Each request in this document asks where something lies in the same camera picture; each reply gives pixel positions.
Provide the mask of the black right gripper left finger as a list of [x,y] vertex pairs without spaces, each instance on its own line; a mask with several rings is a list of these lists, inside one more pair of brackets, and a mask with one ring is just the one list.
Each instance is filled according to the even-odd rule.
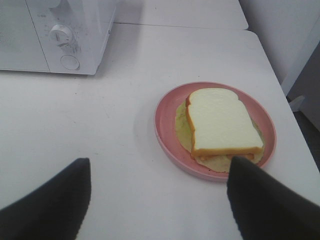
[[74,240],[92,193],[89,158],[78,158],[36,190],[0,210],[2,240]]

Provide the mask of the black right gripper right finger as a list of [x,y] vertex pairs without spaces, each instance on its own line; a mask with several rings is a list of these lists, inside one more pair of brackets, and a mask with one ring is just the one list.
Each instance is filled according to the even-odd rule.
[[231,160],[227,197],[244,240],[320,238],[320,207],[244,157]]

